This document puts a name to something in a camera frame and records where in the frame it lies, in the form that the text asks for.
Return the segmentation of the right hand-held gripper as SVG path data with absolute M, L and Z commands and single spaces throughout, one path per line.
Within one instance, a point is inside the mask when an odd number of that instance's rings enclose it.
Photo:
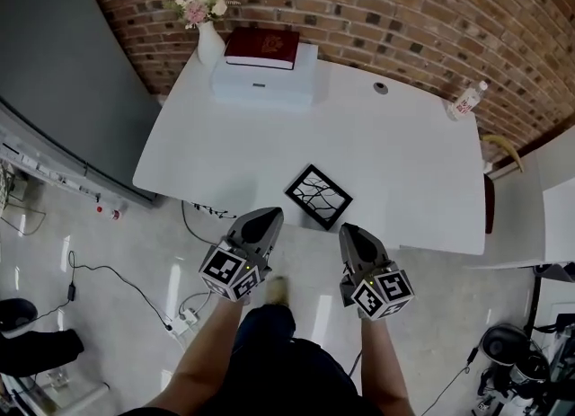
M 377 321 L 400 312 L 413 300 L 406 272 L 389 258 L 374 235 L 345 223 L 339 242 L 344 265 L 340 291 L 346 307 L 354 306 L 361 318 Z

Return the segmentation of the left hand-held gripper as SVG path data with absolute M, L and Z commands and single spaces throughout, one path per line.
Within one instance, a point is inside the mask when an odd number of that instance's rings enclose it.
M 280 207 L 259 208 L 238 217 L 200 266 L 208 291 L 237 302 L 260 285 L 271 272 L 269 257 L 283 222 Z

